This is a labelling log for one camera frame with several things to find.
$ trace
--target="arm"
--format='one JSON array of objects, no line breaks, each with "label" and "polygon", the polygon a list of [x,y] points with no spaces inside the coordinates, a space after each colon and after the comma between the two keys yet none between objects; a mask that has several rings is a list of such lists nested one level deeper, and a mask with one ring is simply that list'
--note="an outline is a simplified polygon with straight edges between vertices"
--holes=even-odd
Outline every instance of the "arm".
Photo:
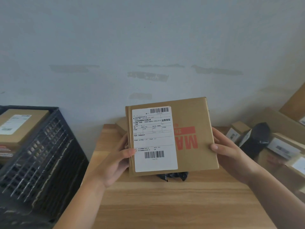
[{"label": "arm", "polygon": [[125,135],[103,162],[89,173],[53,229],[89,229],[107,187],[111,186],[129,166],[128,158],[135,149],[124,149]]},{"label": "arm", "polygon": [[213,128],[219,164],[238,181],[253,191],[278,229],[303,228],[305,204],[268,171],[249,158],[237,145]]}]

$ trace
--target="person's left arm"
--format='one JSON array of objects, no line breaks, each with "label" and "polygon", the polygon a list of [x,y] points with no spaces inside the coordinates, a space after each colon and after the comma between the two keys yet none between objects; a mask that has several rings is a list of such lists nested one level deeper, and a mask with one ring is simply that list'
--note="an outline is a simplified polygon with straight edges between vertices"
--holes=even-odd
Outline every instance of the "person's left arm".
[{"label": "person's left arm", "polygon": [[102,197],[129,166],[128,158],[135,149],[125,149],[127,135],[103,162],[83,181],[53,229],[89,229],[93,226]]}]

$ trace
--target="person's right hand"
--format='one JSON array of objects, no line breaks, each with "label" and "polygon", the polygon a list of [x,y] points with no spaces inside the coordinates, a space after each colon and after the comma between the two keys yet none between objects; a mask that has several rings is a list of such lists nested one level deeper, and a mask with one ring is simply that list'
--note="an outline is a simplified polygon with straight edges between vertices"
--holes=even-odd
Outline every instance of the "person's right hand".
[{"label": "person's right hand", "polygon": [[238,181],[248,185],[263,168],[217,129],[212,127],[212,131],[215,144],[210,148],[217,153],[219,164]]}]

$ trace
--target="hand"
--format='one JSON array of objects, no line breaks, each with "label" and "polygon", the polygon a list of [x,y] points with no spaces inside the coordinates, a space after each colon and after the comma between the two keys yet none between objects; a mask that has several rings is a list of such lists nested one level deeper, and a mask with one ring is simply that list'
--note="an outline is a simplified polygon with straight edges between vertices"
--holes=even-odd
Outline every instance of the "hand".
[{"label": "hand", "polygon": [[210,148],[217,153],[219,164],[238,181],[248,185],[263,168],[217,129],[212,127],[212,131],[215,144]]},{"label": "hand", "polygon": [[128,158],[135,154],[135,149],[124,149],[126,143],[127,134],[90,175],[97,177],[105,188],[111,186],[121,176],[129,166]]}]

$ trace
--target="fingernail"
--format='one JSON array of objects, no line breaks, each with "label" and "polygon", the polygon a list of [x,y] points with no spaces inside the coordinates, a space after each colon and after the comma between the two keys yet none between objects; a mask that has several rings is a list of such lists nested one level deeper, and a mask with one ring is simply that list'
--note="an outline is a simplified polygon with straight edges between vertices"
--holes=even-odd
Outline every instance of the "fingernail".
[{"label": "fingernail", "polygon": [[218,150],[218,146],[216,144],[211,144],[211,150],[213,151]]}]

